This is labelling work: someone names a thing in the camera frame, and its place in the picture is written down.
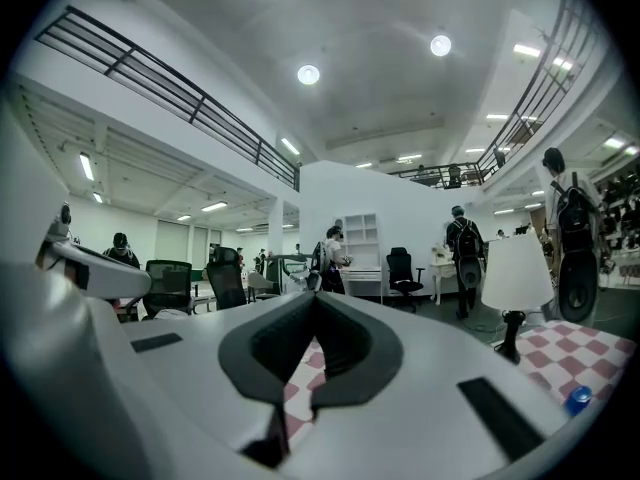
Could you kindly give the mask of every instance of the round ceiling light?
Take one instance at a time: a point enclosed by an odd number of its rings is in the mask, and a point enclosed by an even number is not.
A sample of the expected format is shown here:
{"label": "round ceiling light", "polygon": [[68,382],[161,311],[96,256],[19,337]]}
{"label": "round ceiling light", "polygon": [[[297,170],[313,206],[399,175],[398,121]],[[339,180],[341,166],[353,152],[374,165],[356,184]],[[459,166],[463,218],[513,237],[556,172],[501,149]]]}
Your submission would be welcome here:
{"label": "round ceiling light", "polygon": [[431,41],[431,53],[444,57],[451,50],[451,40],[447,36],[436,36]]}
{"label": "round ceiling light", "polygon": [[298,80],[304,85],[313,85],[320,79],[320,71],[315,66],[307,64],[298,70]]}

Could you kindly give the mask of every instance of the lamp shade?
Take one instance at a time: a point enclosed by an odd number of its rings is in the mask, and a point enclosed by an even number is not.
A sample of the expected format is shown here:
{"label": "lamp shade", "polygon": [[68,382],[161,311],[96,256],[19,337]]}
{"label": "lamp shade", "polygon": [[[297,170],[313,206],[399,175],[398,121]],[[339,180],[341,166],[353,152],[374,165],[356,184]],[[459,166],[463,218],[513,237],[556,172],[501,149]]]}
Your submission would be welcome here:
{"label": "lamp shade", "polygon": [[489,243],[482,303],[506,311],[531,311],[553,299],[542,247],[527,233]]}

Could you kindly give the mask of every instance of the blue bottle cap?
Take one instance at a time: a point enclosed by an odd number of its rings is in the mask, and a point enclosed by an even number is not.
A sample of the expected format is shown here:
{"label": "blue bottle cap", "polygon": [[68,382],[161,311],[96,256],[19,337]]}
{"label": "blue bottle cap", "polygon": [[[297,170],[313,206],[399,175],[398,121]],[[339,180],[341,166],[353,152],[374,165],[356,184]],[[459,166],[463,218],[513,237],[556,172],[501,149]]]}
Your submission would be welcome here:
{"label": "blue bottle cap", "polygon": [[589,405],[592,395],[593,393],[591,392],[591,388],[588,386],[578,386],[569,393],[569,397],[564,403],[564,406],[571,416],[575,416]]}

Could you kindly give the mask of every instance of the hair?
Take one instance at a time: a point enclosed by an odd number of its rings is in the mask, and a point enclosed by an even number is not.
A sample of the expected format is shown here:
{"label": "hair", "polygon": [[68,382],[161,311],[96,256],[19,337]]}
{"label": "hair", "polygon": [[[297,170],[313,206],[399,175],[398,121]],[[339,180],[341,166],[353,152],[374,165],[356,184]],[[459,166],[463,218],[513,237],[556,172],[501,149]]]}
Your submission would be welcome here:
{"label": "hair", "polygon": [[342,228],[340,226],[331,226],[327,229],[327,238],[331,238],[333,235],[342,235]]}
{"label": "hair", "polygon": [[544,158],[542,159],[542,165],[547,169],[560,174],[564,172],[564,157],[558,148],[549,148],[544,152]]}

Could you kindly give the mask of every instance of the black lamp base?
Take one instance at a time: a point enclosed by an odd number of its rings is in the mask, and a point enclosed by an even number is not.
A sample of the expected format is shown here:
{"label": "black lamp base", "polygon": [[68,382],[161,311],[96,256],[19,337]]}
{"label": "black lamp base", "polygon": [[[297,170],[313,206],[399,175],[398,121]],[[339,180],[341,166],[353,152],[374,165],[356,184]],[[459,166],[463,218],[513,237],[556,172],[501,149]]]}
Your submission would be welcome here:
{"label": "black lamp base", "polygon": [[525,316],[522,311],[507,311],[503,317],[507,324],[507,333],[504,336],[504,341],[498,345],[495,350],[513,364],[520,363],[520,354],[516,348],[516,335],[518,334],[518,329],[524,322]]}

